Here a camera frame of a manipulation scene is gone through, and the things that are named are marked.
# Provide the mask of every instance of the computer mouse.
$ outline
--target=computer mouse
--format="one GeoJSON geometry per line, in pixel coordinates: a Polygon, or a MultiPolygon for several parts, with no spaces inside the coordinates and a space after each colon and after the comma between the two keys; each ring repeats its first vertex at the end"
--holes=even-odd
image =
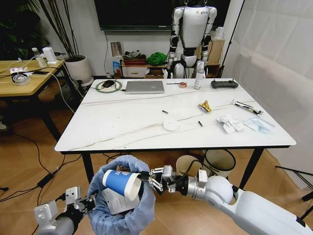
{"type": "Polygon", "coordinates": [[[114,84],[114,81],[112,80],[107,80],[102,84],[102,87],[108,88],[114,84]]]}

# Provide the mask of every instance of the blue paper cup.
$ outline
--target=blue paper cup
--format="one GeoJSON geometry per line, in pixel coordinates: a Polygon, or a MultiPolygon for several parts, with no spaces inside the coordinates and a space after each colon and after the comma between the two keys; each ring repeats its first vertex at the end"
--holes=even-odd
{"type": "Polygon", "coordinates": [[[102,184],[133,201],[138,195],[141,185],[141,180],[137,178],[138,175],[139,173],[107,170],[104,173],[102,184]]]}

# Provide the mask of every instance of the beige bucket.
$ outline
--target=beige bucket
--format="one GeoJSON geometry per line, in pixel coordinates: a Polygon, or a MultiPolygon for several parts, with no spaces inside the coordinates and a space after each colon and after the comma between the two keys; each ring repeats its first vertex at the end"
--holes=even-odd
{"type": "Polygon", "coordinates": [[[226,178],[236,166],[236,159],[234,155],[226,149],[207,150],[204,164],[209,167],[203,166],[208,177],[220,175],[226,178]]]}
{"type": "MultiPolygon", "coordinates": [[[[176,161],[176,173],[180,176],[182,176],[190,166],[191,162],[193,160],[197,160],[197,158],[190,156],[190,155],[183,155],[176,161]]],[[[202,167],[201,163],[194,162],[192,163],[192,166],[188,172],[189,176],[196,176],[198,173],[198,170],[202,167]]]]}

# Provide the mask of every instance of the clear bottle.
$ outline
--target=clear bottle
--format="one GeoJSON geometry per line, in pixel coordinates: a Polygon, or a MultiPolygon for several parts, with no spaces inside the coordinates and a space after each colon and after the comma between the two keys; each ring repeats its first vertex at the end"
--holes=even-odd
{"type": "Polygon", "coordinates": [[[199,90],[201,88],[201,83],[204,77],[205,77],[204,69],[201,69],[199,72],[197,72],[194,89],[199,90]]]}
{"type": "Polygon", "coordinates": [[[40,68],[47,67],[47,64],[44,61],[44,59],[40,57],[40,54],[39,54],[39,51],[37,50],[37,48],[33,47],[31,50],[34,52],[34,56],[35,56],[36,60],[38,61],[39,67],[40,68]]]}

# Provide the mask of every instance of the laptop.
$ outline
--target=laptop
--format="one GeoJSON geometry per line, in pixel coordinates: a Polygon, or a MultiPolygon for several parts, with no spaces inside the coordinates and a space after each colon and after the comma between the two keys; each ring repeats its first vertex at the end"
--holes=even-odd
{"type": "Polygon", "coordinates": [[[164,93],[162,81],[128,81],[126,94],[159,94],[164,93]]]}

